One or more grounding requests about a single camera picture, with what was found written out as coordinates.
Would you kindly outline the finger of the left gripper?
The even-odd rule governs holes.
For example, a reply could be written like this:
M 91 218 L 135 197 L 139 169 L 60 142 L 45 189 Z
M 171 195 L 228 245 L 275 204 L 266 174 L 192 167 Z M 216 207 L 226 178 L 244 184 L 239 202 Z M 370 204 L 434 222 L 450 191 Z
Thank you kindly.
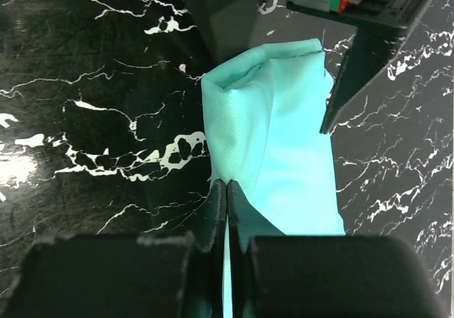
M 216 64 L 247 50 L 262 0 L 184 0 Z
M 330 133 L 345 106 L 397 58 L 416 26 L 417 24 L 413 23 L 401 28 L 391 28 L 388 33 L 357 29 L 331 90 L 320 127 L 321 134 Z

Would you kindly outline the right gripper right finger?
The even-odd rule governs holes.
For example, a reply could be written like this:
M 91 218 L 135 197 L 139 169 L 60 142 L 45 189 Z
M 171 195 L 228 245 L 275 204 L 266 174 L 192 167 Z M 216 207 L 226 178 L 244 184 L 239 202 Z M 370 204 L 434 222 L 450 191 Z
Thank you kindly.
M 256 226 L 256 211 L 237 181 L 227 186 L 228 232 L 231 259 L 232 304 L 234 317 L 247 317 L 249 266 L 247 251 Z

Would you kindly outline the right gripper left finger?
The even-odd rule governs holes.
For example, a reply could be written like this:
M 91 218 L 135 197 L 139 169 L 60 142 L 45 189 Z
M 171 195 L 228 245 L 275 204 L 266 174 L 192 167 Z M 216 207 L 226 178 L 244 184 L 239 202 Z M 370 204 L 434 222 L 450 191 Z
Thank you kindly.
M 194 245 L 187 278 L 187 316 L 223 316 L 226 184 L 215 180 L 192 224 Z

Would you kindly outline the turquoise t shirt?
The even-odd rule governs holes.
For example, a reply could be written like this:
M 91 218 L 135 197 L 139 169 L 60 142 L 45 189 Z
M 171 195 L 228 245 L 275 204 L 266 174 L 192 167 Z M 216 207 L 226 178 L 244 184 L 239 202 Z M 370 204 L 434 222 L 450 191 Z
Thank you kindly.
M 333 78 L 316 39 L 268 43 L 201 80 L 211 179 L 236 181 L 287 235 L 342 235 L 331 139 L 320 133 Z

